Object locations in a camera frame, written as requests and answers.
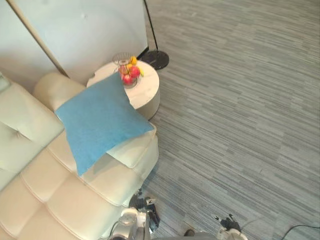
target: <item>blue throw pillow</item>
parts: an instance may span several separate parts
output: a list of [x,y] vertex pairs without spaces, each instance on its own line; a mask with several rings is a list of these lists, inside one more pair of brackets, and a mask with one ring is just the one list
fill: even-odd
[[74,96],[55,113],[64,124],[79,176],[106,151],[153,129],[130,105],[117,72]]

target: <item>white side table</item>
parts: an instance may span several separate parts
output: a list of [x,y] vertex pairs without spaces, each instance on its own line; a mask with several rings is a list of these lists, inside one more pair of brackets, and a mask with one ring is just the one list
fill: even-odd
[[[143,61],[138,61],[137,66],[143,70],[144,76],[138,78],[134,87],[124,90],[134,109],[149,120],[157,112],[160,104],[159,76],[152,66]],[[102,66],[94,73],[94,77],[88,80],[86,87],[110,76],[117,68],[113,62]]]

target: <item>apple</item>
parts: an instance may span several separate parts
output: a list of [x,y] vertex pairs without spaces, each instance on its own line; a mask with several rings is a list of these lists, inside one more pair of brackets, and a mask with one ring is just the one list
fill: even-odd
[[140,75],[140,69],[139,69],[137,66],[132,66],[132,67],[129,69],[129,75],[130,75],[132,78],[137,78],[137,77],[139,77],[139,75]]
[[124,84],[132,84],[132,77],[129,74],[123,76],[122,81]]

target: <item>sofa cushion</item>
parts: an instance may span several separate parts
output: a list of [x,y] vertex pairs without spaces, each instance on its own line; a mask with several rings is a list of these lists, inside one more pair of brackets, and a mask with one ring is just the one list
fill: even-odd
[[11,82],[0,91],[0,191],[63,128],[53,112],[20,85]]
[[119,73],[80,92],[55,113],[64,124],[79,176],[114,146],[153,130],[131,106]]

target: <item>black lamp base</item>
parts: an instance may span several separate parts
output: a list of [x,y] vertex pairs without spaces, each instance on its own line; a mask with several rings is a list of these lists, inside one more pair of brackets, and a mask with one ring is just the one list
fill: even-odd
[[164,51],[148,51],[141,58],[141,61],[150,64],[155,70],[163,69],[169,63],[169,56]]

